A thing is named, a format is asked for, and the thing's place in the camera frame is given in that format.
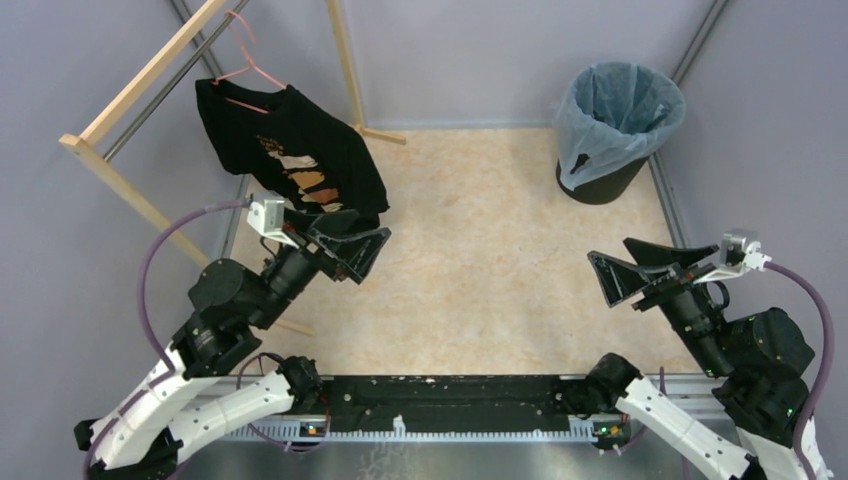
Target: trash bag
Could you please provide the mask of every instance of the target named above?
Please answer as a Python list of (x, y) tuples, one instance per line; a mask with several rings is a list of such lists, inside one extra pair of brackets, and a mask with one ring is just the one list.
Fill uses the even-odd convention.
[(625, 62), (586, 68), (554, 118), (560, 183), (574, 190), (651, 155), (685, 111), (677, 85), (652, 68)]

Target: cable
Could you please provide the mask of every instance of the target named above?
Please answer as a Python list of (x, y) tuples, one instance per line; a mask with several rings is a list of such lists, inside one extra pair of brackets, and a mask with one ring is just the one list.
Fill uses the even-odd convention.
[(156, 334), (153, 333), (153, 327), (150, 326), (150, 317), (147, 315), (147, 302), (145, 300), (145, 290), (147, 288), (147, 272), (150, 270), (150, 263), (153, 261), (153, 256), (159, 250), (159, 247), (168, 240), (168, 237), (176, 232), (183, 225), (200, 218), (208, 213), (220, 212), (221, 210), (232, 210), (236, 208), (246, 207), (250, 204), (250, 199), (229, 200), (226, 202), (213, 203), (201, 209), (195, 210), (188, 215), (180, 218), (168, 228), (166, 228), (150, 245), (144, 258), (141, 260), (141, 268), (138, 271), (138, 285), (136, 286), (136, 303), (138, 304), (138, 316), (141, 320), (141, 328), (144, 330), (144, 336), (153, 350), (159, 355), (159, 358), (168, 367), (168, 371), (174, 371), (174, 363), (168, 358), (165, 353), (165, 348), (156, 340)]
[(259, 237), (259, 245), (262, 245), (262, 248), (264, 248), (264, 249), (265, 249), (268, 253), (270, 253), (272, 257), (273, 257), (274, 255), (276, 255), (276, 253), (274, 253), (274, 251), (273, 251), (273, 250), (271, 250), (271, 247), (269, 247), (269, 246), (265, 243), (265, 237)]
[(833, 366), (833, 317), (830, 316), (830, 310), (827, 308), (824, 298), (822, 298), (821, 294), (819, 294), (810, 282), (806, 281), (803, 277), (792, 270), (771, 261), (765, 263), (765, 268), (789, 278), (803, 288), (810, 298), (812, 298), (813, 303), (816, 304), (816, 309), (818, 309), (819, 315), (821, 316), (823, 340), (822, 361), (819, 366), (819, 371), (816, 374), (816, 379), (813, 382), (813, 388), (810, 389), (810, 395), (807, 397), (807, 401), (804, 402), (804, 406), (801, 408), (801, 413), (798, 414), (798, 421), (795, 423), (795, 431), (792, 434), (792, 448), (795, 450), (795, 454), (798, 455), (798, 459), (801, 460), (801, 466), (804, 467), (804, 472), (807, 474), (807, 477), (815, 480), (816, 472), (813, 470), (813, 466), (810, 464), (810, 461), (804, 455), (801, 439), (803, 438), (804, 430), (807, 427), (807, 422), (809, 422), (813, 417), (813, 411), (816, 409), (816, 404), (818, 403), (819, 398), (821, 398), (822, 392), (824, 391), (824, 385), (827, 383), (827, 378), (830, 375), (830, 369)]
[[(144, 254), (144, 258), (141, 261), (141, 268), (139, 270), (138, 275), (138, 285), (136, 287), (136, 302), (138, 303), (138, 318), (141, 322), (141, 328), (144, 330), (144, 336), (147, 338), (147, 341), (150, 342), (150, 346), (153, 347), (153, 350), (156, 351), (159, 358), (162, 362), (165, 363), (165, 366), (168, 367), (168, 370), (162, 375), (156, 377), (151, 380), (150, 383), (147, 384), (148, 389), (155, 388), (160, 383), (164, 382), (171, 378), (176, 368), (174, 367), (174, 362), (168, 358), (168, 355), (165, 353), (165, 349), (162, 345), (159, 344), (158, 340), (156, 340), (156, 334), (153, 333), (153, 327), (150, 325), (150, 317), (147, 315), (147, 303), (145, 300), (145, 284), (147, 283), (147, 272), (150, 269), (150, 263), (153, 261), (153, 256), (156, 254), (156, 251), (159, 250), (159, 247), (162, 246), (163, 243), (170, 237), (174, 232), (176, 232), (183, 225), (200, 218), (207, 213), (219, 212), (221, 210), (230, 210), (235, 208), (242, 208), (250, 204), (250, 199), (241, 199), (241, 200), (230, 200), (227, 202), (214, 203), (212, 205), (207, 205), (199, 210), (195, 210), (188, 215), (180, 218), (171, 226), (166, 228), (162, 233), (159, 234), (158, 237), (153, 241), (150, 247), (147, 249), (147, 253)], [(85, 460), (82, 467), (82, 478), (83, 480), (88, 480), (88, 469), (91, 468), (91, 461), (94, 459), (94, 452), (100, 447), (100, 444), (103, 443), (103, 440), (106, 438), (107, 432), (112, 430), (115, 427), (115, 424), (118, 423), (118, 419), (125, 415), (130, 408), (132, 408), (149, 390), (139, 390), (135, 393), (126, 403), (124, 403), (121, 407), (118, 408), (118, 416), (112, 418), (106, 423), (106, 426), (100, 431), (100, 433), (94, 438), (94, 441), (91, 442), (91, 446), (88, 448), (88, 452), (85, 454)]]
[(692, 469), (689, 467), (689, 460), (686, 460), (686, 457), (683, 455), (680, 456), (680, 468), (683, 470), (683, 480), (690, 480), (692, 478)]
[(176, 469), (176, 470), (174, 470), (174, 473), (172, 473), (172, 474), (171, 474), (171, 475), (167, 478), (167, 480), (179, 480), (179, 478), (180, 478), (180, 474), (181, 474), (181, 473), (183, 473), (183, 470), (185, 470), (186, 466), (188, 466), (188, 462), (189, 462), (190, 460), (191, 460), (191, 458), (187, 458), (185, 462), (183, 462), (183, 463), (181, 463), (181, 464), (177, 465), (177, 469)]
[[(283, 360), (284, 360), (283, 357), (281, 357), (280, 355), (278, 355), (276, 353), (263, 352), (263, 353), (259, 353), (257, 355), (254, 355), (248, 361), (244, 362), (244, 365), (242, 365), (241, 368), (239, 369), (238, 376), (236, 377), (236, 390), (241, 388), (241, 379), (244, 376), (244, 371), (245, 371), (245, 369), (247, 369), (248, 365), (250, 365), (251, 363), (253, 363), (257, 360), (261, 361), (262, 357), (270, 358), (271, 360), (277, 362), (277, 364), (282, 364)], [(330, 410), (327, 409), (327, 417), (326, 417), (325, 426), (324, 426), (324, 435), (326, 435), (330, 431), (329, 412), (330, 412)], [(251, 432), (256, 434), (257, 437), (261, 438), (262, 440), (265, 440), (266, 442), (270, 443), (271, 445), (275, 445), (277, 447), (282, 448), (283, 451), (285, 451), (285, 452), (292, 451), (292, 452), (295, 452), (295, 453), (309, 453), (309, 452), (316, 450), (317, 448), (321, 447), (322, 445), (324, 445), (324, 442), (319, 442), (318, 444), (316, 444), (315, 446), (312, 446), (312, 447), (298, 447), (298, 446), (292, 445), (292, 442), (290, 442), (290, 441), (284, 442), (282, 440), (277, 440), (273, 437), (266, 435), (265, 433), (262, 432), (262, 430), (259, 430), (259, 428), (257, 428), (256, 425), (254, 425), (252, 423), (248, 423), (247, 427), (250, 429)]]
[(716, 312), (720, 312), (730, 306), (730, 291), (724, 282), (715, 281), (711, 283), (718, 287), (718, 290), (721, 292), (721, 304), (715, 309)]

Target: pink hanger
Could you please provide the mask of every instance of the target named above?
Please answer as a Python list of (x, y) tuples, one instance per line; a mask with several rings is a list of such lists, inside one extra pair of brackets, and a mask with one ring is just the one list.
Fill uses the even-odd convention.
[[(247, 34), (250, 36), (250, 41), (255, 45), (256, 44), (256, 37), (253, 35), (253, 30), (250, 28), (250, 25), (247, 23), (247, 21), (244, 18), (242, 18), (241, 15), (239, 15), (238, 13), (236, 13), (232, 10), (228, 10), (225, 14), (226, 15), (232, 15), (233, 17), (237, 18), (242, 23), (242, 25), (244, 25), (244, 28), (247, 30)], [(239, 34), (236, 33), (236, 31), (233, 30), (232, 27), (228, 26), (227, 29), (230, 31), (230, 33), (233, 34), (233, 36), (236, 39), (236, 42), (239, 44), (239, 49), (241, 50), (241, 53), (244, 55), (245, 60), (247, 60), (247, 66), (242, 68), (242, 69), (236, 70), (235, 72), (231, 72), (231, 73), (221, 75), (220, 77), (213, 80), (212, 83), (215, 84), (215, 85), (218, 85), (218, 82), (220, 82), (221, 80), (224, 80), (225, 78), (234, 77), (234, 76), (236, 76), (240, 73), (244, 73), (244, 72), (247, 72), (249, 70), (254, 70), (257, 73), (259, 73), (260, 75), (262, 75), (263, 77), (265, 77), (266, 79), (268, 79), (268, 81), (270, 81), (274, 85), (280, 87), (281, 89), (285, 89), (286, 88), (285, 83), (283, 83), (283, 82), (277, 80), (276, 78), (272, 77), (267, 72), (265, 72), (264, 70), (259, 68), (258, 65), (256, 65), (256, 62), (253, 60), (253, 57), (247, 51), (247, 47), (244, 45), (244, 42), (242, 41), (241, 36), (239, 36)], [(238, 100), (233, 100), (231, 98), (228, 98), (227, 101), (235, 103), (236, 105), (240, 105), (240, 106), (245, 107), (245, 108), (249, 108), (250, 110), (253, 110), (255, 112), (268, 113), (268, 110), (265, 110), (265, 109), (262, 109), (262, 108), (259, 108), (259, 107), (255, 107), (253, 105), (250, 105), (250, 104), (247, 104), (247, 103), (244, 103), (244, 102), (239, 102)]]

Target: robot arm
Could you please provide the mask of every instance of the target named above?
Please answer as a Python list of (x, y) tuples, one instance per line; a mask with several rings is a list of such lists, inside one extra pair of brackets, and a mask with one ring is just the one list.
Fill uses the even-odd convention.
[(227, 433), (274, 413), (308, 409), (319, 396), (314, 362), (290, 357), (253, 384), (207, 404), (187, 408), (259, 347), (251, 327), (267, 329), (306, 285), (323, 272), (361, 283), (390, 232), (354, 232), (355, 211), (304, 215), (285, 210), (280, 197), (255, 197), (249, 223), (280, 243), (256, 274), (229, 259), (214, 261), (189, 290), (191, 317), (160, 360), (109, 415), (74, 429), (91, 450), (91, 479), (168, 478), (195, 452)]
[(742, 446), (735, 446), (675, 407), (638, 370), (609, 354), (587, 376), (608, 404), (650, 427), (710, 479), (768, 478), (799, 480), (807, 475), (792, 449), (795, 429), (802, 428), (802, 451), (818, 479), (828, 478), (815, 442), (812, 419), (799, 424), (809, 395), (801, 374), (814, 357), (795, 322), (778, 308), (731, 322), (724, 319), (725, 298), (716, 304), (706, 284), (763, 270), (770, 257), (760, 251), (751, 232), (731, 231), (721, 247), (721, 266), (698, 262), (716, 246), (682, 250), (626, 239), (636, 265), (591, 252), (607, 304), (636, 293), (633, 305), (644, 311), (658, 306), (698, 365), (710, 377), (727, 377), (713, 395), (735, 423)]

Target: trash can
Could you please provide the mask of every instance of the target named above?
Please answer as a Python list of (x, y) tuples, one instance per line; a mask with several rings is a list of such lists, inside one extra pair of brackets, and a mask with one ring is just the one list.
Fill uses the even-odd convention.
[(571, 82), (554, 118), (556, 177), (571, 198), (612, 202), (683, 123), (677, 85), (652, 68), (596, 63)]

